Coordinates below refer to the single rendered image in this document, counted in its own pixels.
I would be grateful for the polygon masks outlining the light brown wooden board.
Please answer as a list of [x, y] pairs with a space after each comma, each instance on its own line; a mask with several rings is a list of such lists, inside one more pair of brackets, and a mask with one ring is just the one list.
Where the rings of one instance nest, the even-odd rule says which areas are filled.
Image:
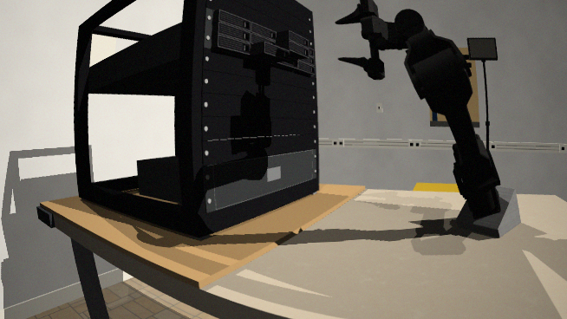
[[40, 206], [93, 238], [201, 289], [312, 226], [365, 190], [319, 184], [319, 191], [198, 240], [79, 196]]

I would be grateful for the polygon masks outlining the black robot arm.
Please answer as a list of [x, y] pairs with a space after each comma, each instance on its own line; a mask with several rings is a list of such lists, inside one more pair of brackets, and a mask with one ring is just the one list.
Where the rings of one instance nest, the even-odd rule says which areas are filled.
[[411, 9], [401, 10], [394, 25], [377, 16], [361, 18], [361, 24], [362, 37], [372, 49], [385, 49], [394, 42], [389, 29], [395, 25], [407, 49], [404, 65], [418, 96], [426, 99], [432, 112], [445, 115], [458, 143], [453, 144], [453, 175], [473, 218], [501, 212], [496, 189], [499, 175], [489, 148], [473, 128], [467, 108], [473, 94], [472, 72], [458, 47], [428, 30], [422, 16]]

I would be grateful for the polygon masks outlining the black server rack frame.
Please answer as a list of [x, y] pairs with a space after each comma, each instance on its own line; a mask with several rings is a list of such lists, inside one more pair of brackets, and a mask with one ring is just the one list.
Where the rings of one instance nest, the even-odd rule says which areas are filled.
[[[74, 134], [79, 198], [202, 240], [316, 194], [312, 11], [296, 0], [184, 0], [182, 22], [154, 35], [99, 26], [135, 1], [112, 0], [78, 29]], [[315, 75], [213, 49], [218, 9], [309, 40]], [[138, 42], [89, 67], [92, 34]], [[91, 183], [88, 94], [174, 96], [178, 156], [136, 160], [138, 175]], [[123, 192], [138, 188], [140, 195], [155, 199]]]

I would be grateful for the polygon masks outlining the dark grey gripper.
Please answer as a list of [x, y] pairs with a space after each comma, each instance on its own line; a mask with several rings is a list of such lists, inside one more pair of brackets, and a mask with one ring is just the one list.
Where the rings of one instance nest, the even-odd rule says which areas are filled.
[[[336, 24], [349, 24], [349, 23], [360, 23], [361, 18], [366, 16], [378, 16], [378, 8], [373, 0], [360, 0], [357, 4], [356, 10], [345, 16], [344, 18], [336, 21]], [[394, 25], [394, 23], [393, 23]], [[404, 45], [402, 41], [402, 36], [396, 29], [395, 25], [393, 28], [389, 29], [389, 35], [394, 36], [394, 42], [387, 45], [385, 49], [398, 49], [403, 50]], [[385, 50], [383, 49], [383, 50]], [[373, 80], [382, 80], [385, 77], [384, 62], [379, 57], [379, 50], [381, 49], [371, 49], [370, 54], [372, 58], [377, 59], [366, 59], [365, 57], [353, 58], [353, 57], [342, 57], [338, 58], [339, 61], [348, 62], [355, 64], [357, 66], [363, 67], [363, 69], [368, 73], [368, 77]], [[358, 64], [356, 64], [358, 63]]]

